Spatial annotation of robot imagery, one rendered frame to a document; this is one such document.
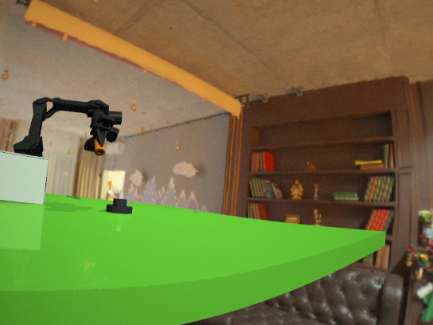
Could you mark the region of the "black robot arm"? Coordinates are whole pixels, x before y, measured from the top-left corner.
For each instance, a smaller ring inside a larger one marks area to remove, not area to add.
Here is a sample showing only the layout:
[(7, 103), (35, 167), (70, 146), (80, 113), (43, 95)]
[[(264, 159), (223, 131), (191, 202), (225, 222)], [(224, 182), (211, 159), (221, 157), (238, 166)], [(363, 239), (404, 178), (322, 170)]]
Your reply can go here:
[[(47, 111), (47, 103), (53, 102), (53, 107)], [(13, 145), (14, 153), (23, 155), (32, 155), (36, 157), (43, 157), (43, 140), (41, 135), (42, 122), (50, 118), (54, 113), (59, 111), (81, 112), (92, 120), (100, 115), (113, 116), (115, 125), (121, 125), (122, 112), (109, 111), (109, 106), (102, 100), (90, 100), (88, 102), (81, 102), (75, 100), (62, 100), (55, 97), (53, 99), (45, 97), (37, 99), (33, 102), (33, 118), (31, 121), (29, 135), (24, 137), (22, 141)], [(119, 129), (116, 127), (109, 127), (111, 131), (106, 136), (106, 140), (111, 142), (116, 141)]]

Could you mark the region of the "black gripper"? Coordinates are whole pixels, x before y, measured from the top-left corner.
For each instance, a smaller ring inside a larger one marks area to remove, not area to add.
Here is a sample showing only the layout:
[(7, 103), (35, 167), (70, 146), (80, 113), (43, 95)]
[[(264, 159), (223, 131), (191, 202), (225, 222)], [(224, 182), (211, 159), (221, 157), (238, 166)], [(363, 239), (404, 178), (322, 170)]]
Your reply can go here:
[(113, 127), (115, 124), (115, 119), (113, 116), (107, 116), (105, 114), (100, 115), (92, 120), (90, 127), (92, 131), (90, 135), (93, 135), (92, 138), (87, 139), (84, 145), (84, 149), (86, 151), (94, 151), (94, 139), (97, 137), (99, 145), (103, 147), (106, 136), (109, 134), (111, 129), (109, 127)]

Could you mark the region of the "orange knob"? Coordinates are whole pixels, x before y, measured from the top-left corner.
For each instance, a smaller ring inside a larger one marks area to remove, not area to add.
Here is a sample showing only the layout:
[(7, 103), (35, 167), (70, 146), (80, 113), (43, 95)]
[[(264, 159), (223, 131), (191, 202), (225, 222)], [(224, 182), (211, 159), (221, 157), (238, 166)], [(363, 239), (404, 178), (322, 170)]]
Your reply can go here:
[(105, 145), (103, 145), (103, 147), (101, 147), (99, 145), (97, 137), (94, 139), (94, 144), (95, 144), (95, 147), (94, 147), (95, 154), (98, 156), (104, 155), (105, 154)]

